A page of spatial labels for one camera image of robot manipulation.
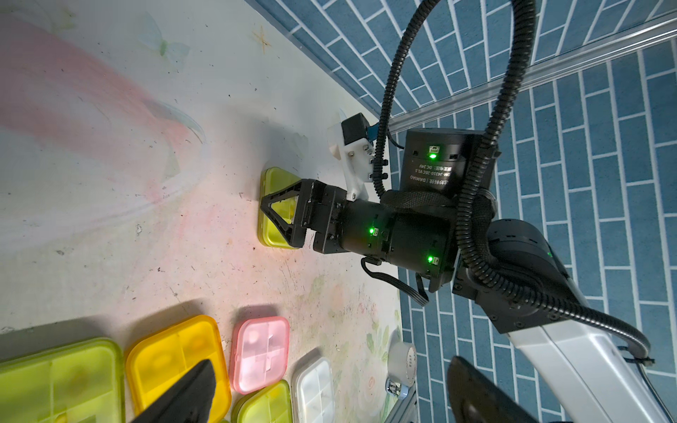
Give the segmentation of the pink pillbox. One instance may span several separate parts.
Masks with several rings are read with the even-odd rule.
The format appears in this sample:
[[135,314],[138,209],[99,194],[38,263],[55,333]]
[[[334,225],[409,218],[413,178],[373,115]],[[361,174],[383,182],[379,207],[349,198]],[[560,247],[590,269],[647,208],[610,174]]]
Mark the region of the pink pillbox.
[[247,395],[281,381],[287,373],[290,325],[285,317],[247,319],[234,329],[230,358],[233,389]]

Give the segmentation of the orange pillbox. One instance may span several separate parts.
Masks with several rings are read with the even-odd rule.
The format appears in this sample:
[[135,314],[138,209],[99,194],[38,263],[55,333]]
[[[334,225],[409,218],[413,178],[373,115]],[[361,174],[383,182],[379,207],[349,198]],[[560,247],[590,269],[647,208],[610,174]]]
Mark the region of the orange pillbox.
[[130,349],[125,374],[134,413],[141,414],[203,360],[213,364],[216,380],[209,421],[223,421],[232,394],[218,324],[208,315],[196,315],[167,327]]

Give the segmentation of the blue tape dispenser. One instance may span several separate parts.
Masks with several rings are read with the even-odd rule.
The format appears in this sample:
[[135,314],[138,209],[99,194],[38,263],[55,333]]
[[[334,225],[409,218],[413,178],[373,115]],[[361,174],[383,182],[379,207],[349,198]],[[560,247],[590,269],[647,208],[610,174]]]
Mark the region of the blue tape dispenser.
[[386,379],[385,390],[389,395],[395,397],[397,400],[403,400],[407,398],[409,394],[408,386],[391,377]]

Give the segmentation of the clear pillbox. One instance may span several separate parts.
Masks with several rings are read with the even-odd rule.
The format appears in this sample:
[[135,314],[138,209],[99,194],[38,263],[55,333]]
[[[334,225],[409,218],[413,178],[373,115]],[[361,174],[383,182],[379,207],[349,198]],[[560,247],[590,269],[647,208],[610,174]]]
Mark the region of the clear pillbox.
[[317,357],[299,368],[293,379],[294,422],[333,423],[336,401],[331,363]]

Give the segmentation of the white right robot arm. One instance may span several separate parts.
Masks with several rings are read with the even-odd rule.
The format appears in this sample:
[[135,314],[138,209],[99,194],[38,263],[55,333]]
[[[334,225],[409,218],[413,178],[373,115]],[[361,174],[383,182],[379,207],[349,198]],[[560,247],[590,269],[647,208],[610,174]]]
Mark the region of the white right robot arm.
[[422,305],[451,284],[529,359],[573,421],[671,421],[646,375],[648,340],[588,306],[539,229],[495,218],[493,173],[472,169],[496,159],[481,141],[478,131],[410,130],[400,188],[379,202],[303,179],[260,208],[289,246],[313,231],[317,252],[358,254],[371,277]]

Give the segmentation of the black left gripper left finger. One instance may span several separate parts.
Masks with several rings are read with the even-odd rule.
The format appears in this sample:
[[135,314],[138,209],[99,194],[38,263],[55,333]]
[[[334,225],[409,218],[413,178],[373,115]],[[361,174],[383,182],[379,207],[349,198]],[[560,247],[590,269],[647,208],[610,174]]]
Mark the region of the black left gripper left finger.
[[199,361],[133,422],[208,422],[216,386],[213,363]]

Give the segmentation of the tape roll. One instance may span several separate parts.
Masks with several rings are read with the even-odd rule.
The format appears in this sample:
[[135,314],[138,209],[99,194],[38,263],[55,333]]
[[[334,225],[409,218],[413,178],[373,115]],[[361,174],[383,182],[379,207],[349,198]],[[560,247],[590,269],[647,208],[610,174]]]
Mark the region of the tape roll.
[[394,342],[388,354],[388,375],[394,382],[412,387],[416,381],[417,351],[413,344]]

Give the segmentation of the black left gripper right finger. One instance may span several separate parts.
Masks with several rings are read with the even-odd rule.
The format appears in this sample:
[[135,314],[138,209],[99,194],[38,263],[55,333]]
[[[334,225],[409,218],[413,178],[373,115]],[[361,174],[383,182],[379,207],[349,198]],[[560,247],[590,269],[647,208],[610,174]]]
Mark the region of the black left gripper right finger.
[[461,356],[451,360],[447,388],[456,422],[537,422]]

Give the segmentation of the green pillbox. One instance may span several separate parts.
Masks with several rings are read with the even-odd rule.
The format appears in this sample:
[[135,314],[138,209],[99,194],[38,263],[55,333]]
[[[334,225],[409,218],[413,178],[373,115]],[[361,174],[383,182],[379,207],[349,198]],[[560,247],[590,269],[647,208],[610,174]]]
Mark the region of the green pillbox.
[[108,338],[1,364],[3,422],[123,422],[123,356]]
[[291,391],[285,380],[240,398],[232,412],[235,423],[292,423]]
[[[269,167],[268,169],[266,169],[266,170],[262,173],[261,181],[262,181],[263,179],[299,179],[299,181],[300,181],[300,178],[299,178],[298,176],[296,176],[295,174],[289,173],[289,172],[285,171],[284,169],[282,169],[282,168],[280,168],[280,167]],[[257,217],[257,237],[258,237],[258,217]]]

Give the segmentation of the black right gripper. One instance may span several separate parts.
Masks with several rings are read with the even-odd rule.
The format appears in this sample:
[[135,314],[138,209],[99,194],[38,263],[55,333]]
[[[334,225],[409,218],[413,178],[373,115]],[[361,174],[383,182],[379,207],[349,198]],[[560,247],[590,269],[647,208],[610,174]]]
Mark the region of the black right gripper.
[[[263,179],[261,198],[284,190],[299,179]],[[347,192],[340,187],[319,180],[300,181],[298,201],[291,197],[273,204],[273,211],[291,224],[295,214],[295,246],[301,248],[308,230],[315,232],[313,250],[321,254],[338,254],[346,250],[340,245],[340,219],[347,204]],[[261,211],[258,214],[258,239],[262,245],[277,249],[291,249],[273,222]]]

